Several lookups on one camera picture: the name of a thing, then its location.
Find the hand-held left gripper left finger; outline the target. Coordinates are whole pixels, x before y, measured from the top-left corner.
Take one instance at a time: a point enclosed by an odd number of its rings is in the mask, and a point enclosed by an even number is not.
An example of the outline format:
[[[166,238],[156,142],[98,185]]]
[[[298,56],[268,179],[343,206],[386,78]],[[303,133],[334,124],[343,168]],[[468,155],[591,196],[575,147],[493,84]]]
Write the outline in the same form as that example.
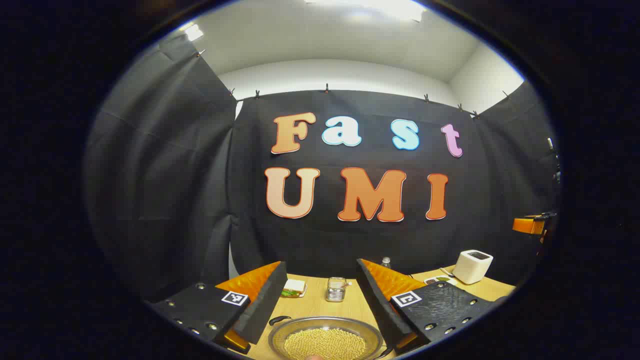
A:
[[[174,326],[238,353],[260,340],[288,280],[278,260],[219,284],[200,281],[150,303]]]

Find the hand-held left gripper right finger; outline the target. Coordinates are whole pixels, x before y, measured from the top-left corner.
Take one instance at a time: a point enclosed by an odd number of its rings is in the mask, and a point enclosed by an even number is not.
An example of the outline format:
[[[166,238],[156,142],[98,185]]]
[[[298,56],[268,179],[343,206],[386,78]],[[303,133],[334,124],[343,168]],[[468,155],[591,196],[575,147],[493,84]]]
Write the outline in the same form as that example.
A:
[[[404,354],[465,330],[502,305],[448,281],[425,284],[369,260],[357,259],[356,281],[386,345]]]

